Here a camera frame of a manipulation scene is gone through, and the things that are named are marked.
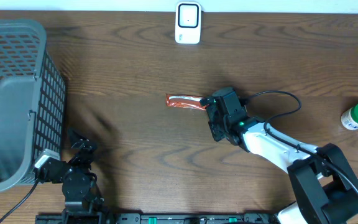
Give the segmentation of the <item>red Top chocolate bar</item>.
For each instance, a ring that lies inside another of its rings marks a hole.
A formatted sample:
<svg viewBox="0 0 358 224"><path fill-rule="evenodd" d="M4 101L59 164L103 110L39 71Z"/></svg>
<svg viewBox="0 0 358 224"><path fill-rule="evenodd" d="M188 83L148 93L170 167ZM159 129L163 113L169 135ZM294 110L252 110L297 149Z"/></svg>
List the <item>red Top chocolate bar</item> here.
<svg viewBox="0 0 358 224"><path fill-rule="evenodd" d="M200 96L166 94L165 102L168 107L205 111L206 107L200 104L202 99L203 97Z"/></svg>

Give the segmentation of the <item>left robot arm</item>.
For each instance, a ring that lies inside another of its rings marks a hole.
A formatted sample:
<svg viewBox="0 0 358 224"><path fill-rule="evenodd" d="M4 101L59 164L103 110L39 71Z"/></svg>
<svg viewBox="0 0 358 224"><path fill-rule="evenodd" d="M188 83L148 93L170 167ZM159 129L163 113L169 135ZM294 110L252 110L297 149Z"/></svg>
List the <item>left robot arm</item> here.
<svg viewBox="0 0 358 224"><path fill-rule="evenodd" d="M97 144L74 129L68 129L75 155L61 161L59 155L44 149L35 161L35 178L40 183L62 184L65 209L61 215L38 215L36 223L107 223L108 211L97 186L97 175L91 172Z"/></svg>

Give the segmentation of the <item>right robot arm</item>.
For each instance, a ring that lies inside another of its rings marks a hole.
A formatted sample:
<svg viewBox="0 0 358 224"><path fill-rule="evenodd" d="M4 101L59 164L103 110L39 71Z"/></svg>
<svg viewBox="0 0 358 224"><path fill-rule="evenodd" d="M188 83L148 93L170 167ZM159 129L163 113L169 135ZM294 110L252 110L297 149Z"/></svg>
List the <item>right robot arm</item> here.
<svg viewBox="0 0 358 224"><path fill-rule="evenodd" d="M347 223L358 215L358 178L335 144L318 147L276 130L270 120L250 116L232 87L202 98L215 141L258 155L285 171L295 202L270 217L270 223Z"/></svg>

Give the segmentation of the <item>grey plastic basket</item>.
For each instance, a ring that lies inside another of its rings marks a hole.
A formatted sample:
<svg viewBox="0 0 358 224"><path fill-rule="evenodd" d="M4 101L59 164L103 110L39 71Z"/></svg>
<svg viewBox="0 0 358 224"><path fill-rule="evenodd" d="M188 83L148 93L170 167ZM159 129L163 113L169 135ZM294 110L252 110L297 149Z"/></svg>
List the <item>grey plastic basket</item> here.
<svg viewBox="0 0 358 224"><path fill-rule="evenodd" d="M34 169L60 158L66 85L30 19L0 20L0 192L34 183Z"/></svg>

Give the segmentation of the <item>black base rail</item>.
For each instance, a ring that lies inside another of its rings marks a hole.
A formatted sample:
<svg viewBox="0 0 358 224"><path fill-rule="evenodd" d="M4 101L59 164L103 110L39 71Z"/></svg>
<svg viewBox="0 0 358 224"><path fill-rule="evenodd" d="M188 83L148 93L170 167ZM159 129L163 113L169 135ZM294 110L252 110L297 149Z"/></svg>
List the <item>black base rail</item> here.
<svg viewBox="0 0 358 224"><path fill-rule="evenodd" d="M117 213L110 215L37 215L35 224L71 224L71 223L95 223L95 224L234 224L234 223L278 223L274 215L267 213L245 213L231 215L198 215L198 214L139 214Z"/></svg>

